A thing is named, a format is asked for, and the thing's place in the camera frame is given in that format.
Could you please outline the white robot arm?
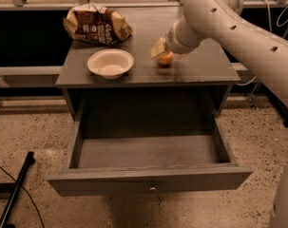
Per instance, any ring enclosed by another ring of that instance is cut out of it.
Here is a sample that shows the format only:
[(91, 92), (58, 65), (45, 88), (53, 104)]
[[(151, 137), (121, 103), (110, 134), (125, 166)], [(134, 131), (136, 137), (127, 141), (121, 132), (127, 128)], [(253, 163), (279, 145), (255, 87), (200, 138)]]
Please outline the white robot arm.
[[(184, 0), (182, 17), (166, 36), (151, 49), (151, 56), (162, 60), (173, 52), (186, 55), (203, 40), (211, 38), (240, 61), (288, 108), (288, 41), (240, 17), (243, 0)], [(266, 154), (265, 162), (277, 161), (284, 143)], [(288, 228), (288, 157), (284, 159), (278, 186), (272, 200), (265, 188), (240, 209), (242, 216), (255, 213), (256, 204), (270, 208), (267, 228)]]

